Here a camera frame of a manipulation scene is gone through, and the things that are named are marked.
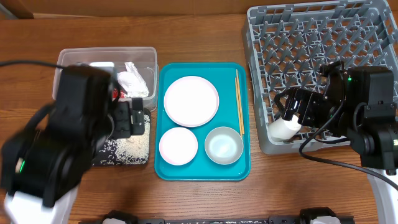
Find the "plastic bin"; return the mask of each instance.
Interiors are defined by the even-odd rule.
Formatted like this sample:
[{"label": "plastic bin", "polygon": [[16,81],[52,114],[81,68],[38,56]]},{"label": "plastic bin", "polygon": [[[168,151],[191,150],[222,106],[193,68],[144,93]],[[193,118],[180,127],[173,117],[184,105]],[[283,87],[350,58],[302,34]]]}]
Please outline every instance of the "plastic bin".
[{"label": "plastic bin", "polygon": [[[385,66],[394,73],[398,102],[398,63],[394,43],[398,29],[386,1],[344,0],[251,7],[243,27],[246,61],[254,92],[254,115],[260,148],[266,154],[298,152],[315,129],[302,128],[289,142],[275,142],[268,125],[278,109],[274,96],[286,88],[322,92],[318,73],[336,60],[346,67]],[[336,139],[327,131],[322,139]],[[304,151],[344,145],[312,140]]]},{"label": "plastic bin", "polygon": [[[97,47],[65,49],[61,51],[58,64],[63,66],[76,63],[113,62],[118,72],[125,72],[125,62],[133,62],[138,72],[147,83],[149,96],[144,97],[144,107],[154,111],[157,106],[159,87],[159,69],[156,49],[153,47]],[[60,70],[55,71],[52,97],[57,96]]]}]

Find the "green led light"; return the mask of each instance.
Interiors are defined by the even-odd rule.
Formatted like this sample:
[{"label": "green led light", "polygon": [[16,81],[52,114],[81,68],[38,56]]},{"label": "green led light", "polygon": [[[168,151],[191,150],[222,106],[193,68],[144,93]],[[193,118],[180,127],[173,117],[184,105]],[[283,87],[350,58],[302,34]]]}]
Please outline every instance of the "green led light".
[{"label": "green led light", "polygon": [[21,168],[19,168],[19,172],[22,172],[22,169],[24,168],[24,165],[25,165],[25,161],[22,161],[22,165],[21,165]]}]

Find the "clear plastic container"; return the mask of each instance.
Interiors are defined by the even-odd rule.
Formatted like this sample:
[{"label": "clear plastic container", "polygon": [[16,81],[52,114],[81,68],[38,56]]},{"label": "clear plastic container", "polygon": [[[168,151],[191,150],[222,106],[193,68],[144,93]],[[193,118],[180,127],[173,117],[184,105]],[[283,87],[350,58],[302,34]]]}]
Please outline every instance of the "clear plastic container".
[{"label": "clear plastic container", "polygon": [[[148,97],[144,97],[144,107],[154,111],[157,106],[157,89],[159,87],[159,69],[156,49],[153,47],[96,47],[62,50],[58,64],[63,66],[76,63],[113,62],[118,72],[125,72],[125,62],[135,64],[138,72],[147,83]],[[53,99],[57,96],[60,81],[60,70],[55,71],[52,89]]]}]

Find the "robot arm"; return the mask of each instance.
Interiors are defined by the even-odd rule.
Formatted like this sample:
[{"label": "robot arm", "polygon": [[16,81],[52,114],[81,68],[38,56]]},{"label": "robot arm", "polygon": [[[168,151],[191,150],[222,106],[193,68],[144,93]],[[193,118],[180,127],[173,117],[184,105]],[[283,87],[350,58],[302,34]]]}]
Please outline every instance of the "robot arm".
[{"label": "robot arm", "polygon": [[[2,147],[1,187],[15,224],[67,223],[83,174],[109,138],[144,133],[142,98],[113,100],[119,84],[87,65],[63,68],[54,104]],[[37,125],[48,116],[44,130]]]},{"label": "robot arm", "polygon": [[[301,125],[321,128],[326,124],[325,129],[332,135],[346,136],[361,156],[361,165],[368,169],[336,161],[327,163],[368,173],[379,223],[398,224],[398,123],[392,101],[392,71],[385,67],[345,70],[343,62],[335,62],[321,66],[320,73],[328,80],[323,93],[290,88],[275,96],[282,119],[291,120],[296,114]],[[283,106],[280,98],[286,95]]]}]

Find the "white bowl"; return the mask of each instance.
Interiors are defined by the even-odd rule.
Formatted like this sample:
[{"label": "white bowl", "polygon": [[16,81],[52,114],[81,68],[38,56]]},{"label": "white bowl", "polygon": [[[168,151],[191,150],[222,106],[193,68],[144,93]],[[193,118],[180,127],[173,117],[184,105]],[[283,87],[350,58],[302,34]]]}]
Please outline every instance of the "white bowl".
[{"label": "white bowl", "polygon": [[187,128],[172,128],[166,131],[160,139],[159,152],[169,164],[184,165],[197,154],[198,140]]}]

